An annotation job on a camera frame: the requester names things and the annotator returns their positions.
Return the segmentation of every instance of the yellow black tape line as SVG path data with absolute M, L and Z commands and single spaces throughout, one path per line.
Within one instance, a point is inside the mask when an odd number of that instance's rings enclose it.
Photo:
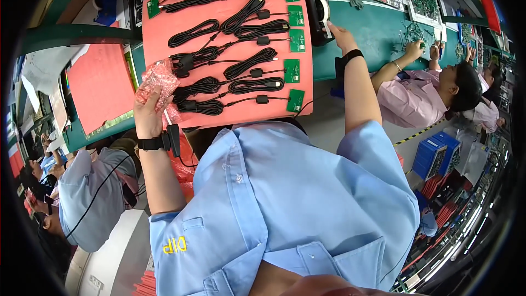
M 410 139 L 413 139 L 413 138 L 417 137 L 418 135 L 422 134 L 423 132 L 426 132 L 426 131 L 430 130 L 431 128 L 435 127 L 436 125 L 438 125 L 439 123 L 443 122 L 444 120 L 445 120 L 445 118 L 443 118 L 443 119 L 441 119 L 441 120 L 435 122 L 435 123 L 432 124 L 431 126 L 422 129 L 422 130 L 419 131 L 418 133 L 413 134 L 413 135 L 411 135 L 410 137 L 408 137 L 408 138 L 406 138 L 406 139 L 404 139 L 404 140 L 401 140 L 400 142 L 396 142 L 395 144 L 393 144 L 393 146 L 394 146 L 394 147 L 399 146 L 400 144 L 405 143 L 405 142 L 409 141 Z

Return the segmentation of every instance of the tape dispenser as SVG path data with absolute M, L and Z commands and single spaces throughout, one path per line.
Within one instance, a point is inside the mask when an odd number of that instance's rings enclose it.
M 319 47 L 334 40 L 334 35 L 327 27 L 327 21 L 330 18 L 328 0 L 305 0 L 305 2 L 307 4 L 312 45 Z

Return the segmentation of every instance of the floor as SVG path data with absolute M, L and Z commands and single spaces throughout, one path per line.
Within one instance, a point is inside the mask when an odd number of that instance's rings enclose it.
M 336 86 L 335 80 L 319 81 L 314 83 L 314 107 L 311 115 L 298 117 L 298 121 L 305 128 L 310 141 L 315 146 L 336 153 L 340 140 L 344 137 L 345 107 L 344 100 L 332 97 L 329 92 L 331 87 Z M 405 143 L 398 145 L 395 149 L 404 158 L 404 172 L 409 172 L 413 166 L 414 156 L 417 153 L 418 143 L 438 133 L 449 126 L 449 121 L 444 121 L 432 129 L 418 135 Z M 392 143 L 399 142 L 405 138 L 418 133 L 421 129 L 401 128 L 390 122 L 383 123 L 385 133 Z M 409 173 L 407 178 L 411 187 L 416 188 L 422 181 L 416 174 Z

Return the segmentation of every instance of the blue plastic bin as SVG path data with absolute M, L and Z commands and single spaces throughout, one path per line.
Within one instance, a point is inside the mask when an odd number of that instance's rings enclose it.
M 438 169 L 438 174 L 445 176 L 445 174 L 448 172 L 448 167 L 453 160 L 453 153 L 455 153 L 455 151 L 457 151 L 457 149 L 460 147 L 461 142 L 457 141 L 450 135 L 447 135 L 443 131 L 433 135 L 433 138 L 442 142 L 448 147 L 445 151 L 444 161 L 442 161 L 442 165 L 440 166 L 440 169 Z
M 437 153 L 447 146 L 439 139 L 434 137 L 426 138 L 418 144 L 417 154 L 413 162 L 413 171 L 424 181 L 433 176 L 428 176 L 433 162 L 437 158 Z

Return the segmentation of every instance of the pink bubble wrap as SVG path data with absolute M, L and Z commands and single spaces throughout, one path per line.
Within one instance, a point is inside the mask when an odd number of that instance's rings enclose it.
M 150 94 L 154 91 L 155 86 L 161 86 L 161 95 L 155 109 L 159 110 L 162 103 L 173 94 L 174 90 L 179 85 L 180 81 L 171 72 L 170 59 L 157 61 L 148 66 L 146 71 L 142 74 L 142 84 L 135 93 L 135 98 L 141 103 L 146 103 Z M 181 121 L 181 116 L 174 103 L 170 103 L 166 108 L 170 122 L 166 119 L 166 115 L 162 115 L 162 128 L 166 129 L 169 124 L 178 123 Z

